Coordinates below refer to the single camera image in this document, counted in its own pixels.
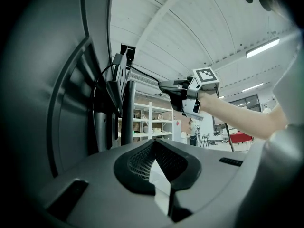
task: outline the storage shelf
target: storage shelf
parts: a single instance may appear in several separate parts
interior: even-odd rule
[[[153,112],[157,112],[157,113],[164,113],[164,112],[171,112],[172,109],[166,109],[166,108],[161,108],[161,107],[153,106],[152,107],[152,111]]]
[[[171,135],[171,132],[167,132],[167,131],[162,131],[160,133],[152,133],[152,136],[164,136],[164,135]],[[133,133],[132,137],[136,138],[136,137],[148,137],[149,134],[148,133]]]
[[[146,104],[134,103],[134,110],[144,110],[144,111],[148,111],[148,110],[149,110],[149,106],[146,105]]]
[[[171,135],[171,132],[162,131],[160,133],[152,133],[152,136],[164,136],[164,135]]]
[[[133,118],[133,122],[148,122],[149,119],[141,119],[141,118]]]
[[[172,123],[170,120],[152,120],[152,123]]]

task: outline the ceiling light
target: ceiling light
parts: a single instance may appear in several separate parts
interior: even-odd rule
[[[242,92],[247,91],[247,90],[249,90],[249,89],[254,89],[254,88],[259,87],[259,86],[262,86],[262,85],[263,85],[263,83],[261,83],[261,84],[259,84],[259,85],[256,85],[256,86],[253,86],[253,87],[250,87],[250,88],[248,88],[248,89],[244,89],[244,90],[242,90]]]
[[[265,51],[265,50],[267,50],[271,47],[276,46],[277,44],[279,44],[279,42],[280,42],[280,38],[278,38],[278,37],[274,38],[273,40],[271,40],[269,42],[266,42],[266,43],[264,43],[264,44],[262,44],[262,45],[260,45],[256,48],[252,49],[252,50],[247,51],[246,52],[246,57],[250,58],[250,57],[252,57],[252,56],[254,56],[254,55],[256,55],[256,54],[258,54],[262,51]]]
[[[250,102],[247,102],[247,104],[249,104]],[[240,106],[240,105],[245,105],[246,103],[243,103],[243,104],[239,104],[238,106]]]

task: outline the cable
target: cable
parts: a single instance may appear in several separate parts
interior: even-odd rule
[[[93,110],[94,110],[94,97],[95,97],[95,91],[96,91],[96,87],[97,87],[97,83],[100,79],[100,77],[103,76],[103,74],[105,73],[106,70],[108,70],[110,67],[112,67],[114,64],[110,64],[109,66],[107,66],[100,74],[100,76],[98,77],[98,79],[96,80],[95,82],[95,85],[94,85],[94,88],[93,88],[93,91],[92,91],[92,94],[91,94],[91,100],[92,100],[92,107],[93,107]]]
[[[217,87],[215,87],[215,92],[217,93],[217,96],[219,98],[219,89]],[[231,150],[232,150],[232,152],[234,152],[233,143],[232,143],[232,140],[230,138],[230,132],[229,132],[228,125],[227,125],[227,123],[224,123],[224,125],[225,125],[225,128],[226,128],[227,134],[228,134],[229,144],[230,144]]]
[[[141,73],[141,74],[143,74],[143,75],[146,75],[146,76],[148,76],[148,77],[150,77],[150,78],[154,79],[155,81],[157,81],[157,83],[159,83],[159,80],[157,80],[157,79],[156,79],[156,78],[154,78],[153,76],[148,75],[148,74],[146,74],[146,73],[142,72],[141,70],[139,70],[139,69],[137,69],[137,68],[135,68],[135,67],[133,67],[133,66],[127,66],[127,69],[130,69],[130,68],[133,68],[134,70],[136,70],[136,71],[140,72],[140,73]]]

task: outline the window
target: window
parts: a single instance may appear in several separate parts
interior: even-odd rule
[[[239,107],[246,107],[249,110],[261,112],[260,102],[258,100],[257,95],[246,97],[244,99],[233,101],[230,103]]]
[[[244,107],[251,111],[261,112],[260,102],[258,100],[257,95],[253,95],[250,97],[246,97],[244,99],[240,99],[237,101],[230,102],[233,105],[236,105],[238,107]],[[220,135],[222,132],[222,129],[225,128],[224,122],[219,120],[218,118],[213,118],[213,129],[215,135]]]

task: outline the curved ceiling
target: curved ceiling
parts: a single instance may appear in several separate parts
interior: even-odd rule
[[[225,96],[262,82],[273,85],[300,41],[291,22],[265,11],[258,0],[113,0],[111,14],[112,56],[121,43],[136,47],[134,66],[161,81],[211,67]],[[275,37],[284,38],[278,46],[244,56]],[[138,90],[159,92],[143,84]]]

